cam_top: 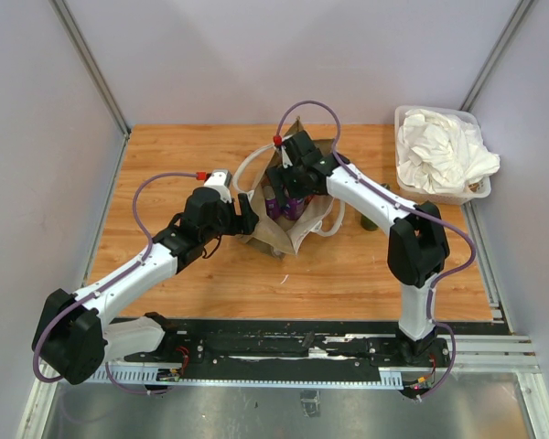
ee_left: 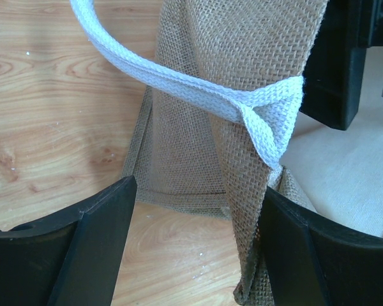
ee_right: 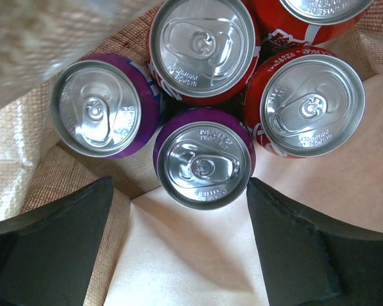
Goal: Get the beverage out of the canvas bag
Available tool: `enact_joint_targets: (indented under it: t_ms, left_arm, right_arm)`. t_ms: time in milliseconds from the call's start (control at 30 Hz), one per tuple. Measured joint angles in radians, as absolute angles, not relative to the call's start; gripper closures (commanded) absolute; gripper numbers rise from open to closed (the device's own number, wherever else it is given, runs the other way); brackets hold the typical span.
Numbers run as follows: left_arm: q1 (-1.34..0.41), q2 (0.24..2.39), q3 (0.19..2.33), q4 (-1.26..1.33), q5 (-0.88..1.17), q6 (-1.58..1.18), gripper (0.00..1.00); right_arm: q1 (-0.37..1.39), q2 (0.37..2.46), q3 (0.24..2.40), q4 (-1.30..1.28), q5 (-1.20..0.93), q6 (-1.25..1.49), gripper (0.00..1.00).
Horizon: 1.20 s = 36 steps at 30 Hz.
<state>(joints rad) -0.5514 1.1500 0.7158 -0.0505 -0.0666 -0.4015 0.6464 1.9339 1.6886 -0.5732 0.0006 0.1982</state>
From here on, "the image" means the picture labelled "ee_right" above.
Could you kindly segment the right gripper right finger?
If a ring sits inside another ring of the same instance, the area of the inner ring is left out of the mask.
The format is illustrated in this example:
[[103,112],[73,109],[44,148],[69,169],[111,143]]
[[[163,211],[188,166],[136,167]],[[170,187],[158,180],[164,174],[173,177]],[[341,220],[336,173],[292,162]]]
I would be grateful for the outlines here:
[[383,305],[383,233],[329,217],[257,178],[246,196],[271,305]]

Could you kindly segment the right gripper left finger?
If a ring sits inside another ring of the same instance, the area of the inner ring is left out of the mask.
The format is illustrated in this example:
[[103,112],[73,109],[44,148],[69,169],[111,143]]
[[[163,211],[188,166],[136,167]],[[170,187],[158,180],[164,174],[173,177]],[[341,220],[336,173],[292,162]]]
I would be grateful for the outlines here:
[[83,305],[114,187],[102,177],[0,222],[0,305]]

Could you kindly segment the burlap canvas bag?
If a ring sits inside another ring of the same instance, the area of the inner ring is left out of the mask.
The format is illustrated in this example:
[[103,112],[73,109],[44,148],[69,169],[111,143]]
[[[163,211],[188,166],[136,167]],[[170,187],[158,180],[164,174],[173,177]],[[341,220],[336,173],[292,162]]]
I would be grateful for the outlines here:
[[[119,181],[86,305],[269,305],[246,196],[213,212],[180,207],[158,185],[147,146],[92,162],[59,145],[49,121],[54,72],[86,52],[144,56],[152,1],[101,10],[74,1],[0,1],[0,221],[98,177]],[[354,137],[322,157],[288,160],[257,148],[254,176],[343,222],[383,233],[383,1],[327,44],[364,78]]]

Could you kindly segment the purple soda can front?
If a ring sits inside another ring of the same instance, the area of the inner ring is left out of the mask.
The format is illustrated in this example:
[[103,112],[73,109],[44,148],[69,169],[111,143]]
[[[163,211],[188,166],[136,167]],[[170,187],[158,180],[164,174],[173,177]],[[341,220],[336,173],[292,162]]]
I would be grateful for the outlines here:
[[245,190],[255,163],[245,125],[212,107],[179,112],[154,143],[153,164],[160,184],[180,205],[197,210],[232,203]]

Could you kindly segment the red cola can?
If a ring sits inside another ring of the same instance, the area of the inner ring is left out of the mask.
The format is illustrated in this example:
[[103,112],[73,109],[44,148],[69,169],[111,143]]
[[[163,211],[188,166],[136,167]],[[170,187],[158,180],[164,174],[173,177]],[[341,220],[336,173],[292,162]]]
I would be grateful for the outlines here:
[[355,25],[372,3],[370,0],[250,2],[260,23],[262,46],[272,53],[331,40]]
[[268,152],[291,159],[327,154],[344,144],[364,114],[357,72],[320,47],[294,47],[266,59],[241,99],[243,122]]
[[247,1],[164,1],[149,30],[151,73],[171,98],[191,105],[233,98],[259,55],[259,26]]

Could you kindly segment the red cola can back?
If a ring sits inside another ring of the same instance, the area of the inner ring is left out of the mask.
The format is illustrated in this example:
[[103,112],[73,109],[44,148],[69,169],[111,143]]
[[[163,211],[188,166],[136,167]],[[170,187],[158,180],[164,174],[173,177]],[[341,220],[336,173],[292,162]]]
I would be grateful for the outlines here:
[[272,53],[331,40],[355,25],[372,3],[370,0],[250,2],[260,23],[262,46]]

